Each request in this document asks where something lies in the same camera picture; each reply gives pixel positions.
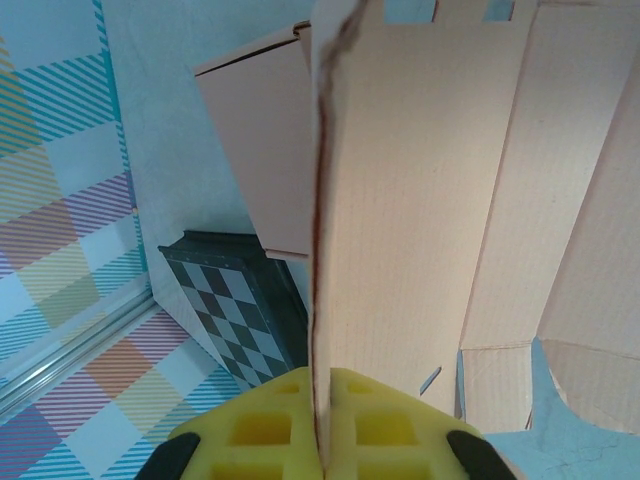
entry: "cardboard panel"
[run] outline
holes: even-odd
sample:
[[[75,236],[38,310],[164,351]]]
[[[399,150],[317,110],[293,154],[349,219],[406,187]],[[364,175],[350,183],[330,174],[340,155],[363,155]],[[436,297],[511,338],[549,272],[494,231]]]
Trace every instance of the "cardboard panel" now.
[[[474,279],[463,351],[516,347],[535,336],[629,76],[639,21],[636,9],[629,8],[540,7]],[[530,369],[530,356],[526,362]],[[465,362],[467,367],[481,369]],[[522,375],[519,363],[502,365],[500,372],[485,378],[491,385],[465,385],[468,411],[477,412],[471,421],[492,432],[522,429],[522,415],[531,410],[525,394],[531,376]],[[513,403],[502,405],[498,417],[492,412],[493,391],[508,392],[504,398]],[[520,413],[507,418],[504,412],[510,411]]]
[[[442,2],[433,24],[385,25],[383,3],[358,4],[367,6],[359,36],[340,38],[354,20],[338,21],[339,40],[315,50],[325,56],[313,63],[314,351],[415,397],[442,367],[422,398],[453,413],[462,324],[536,3],[516,2],[499,25],[483,24],[471,0]]]
[[[596,425],[640,433],[640,53],[540,325],[568,406]]]
[[[196,77],[265,250],[311,248],[311,86],[299,41]]]

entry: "yellow foam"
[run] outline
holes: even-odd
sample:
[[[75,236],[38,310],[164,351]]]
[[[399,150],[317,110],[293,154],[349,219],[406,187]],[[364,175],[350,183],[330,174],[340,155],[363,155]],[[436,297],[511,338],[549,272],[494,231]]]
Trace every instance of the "yellow foam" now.
[[[468,478],[447,432],[480,434],[386,385],[331,371],[328,480]],[[201,437],[183,480],[320,480],[310,376],[299,368],[176,428]]]

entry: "cardboard box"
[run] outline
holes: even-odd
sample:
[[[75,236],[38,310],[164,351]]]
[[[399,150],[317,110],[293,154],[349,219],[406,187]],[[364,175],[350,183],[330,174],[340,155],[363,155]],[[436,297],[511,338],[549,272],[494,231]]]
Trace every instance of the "cardboard box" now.
[[[310,35],[300,23],[195,69],[258,238],[288,260],[311,245]]]
[[[330,367],[416,397],[439,373],[423,400],[528,428],[536,334],[575,413],[640,433],[640,7],[524,0],[494,24],[485,7],[387,25],[383,0],[316,3],[324,455]]]

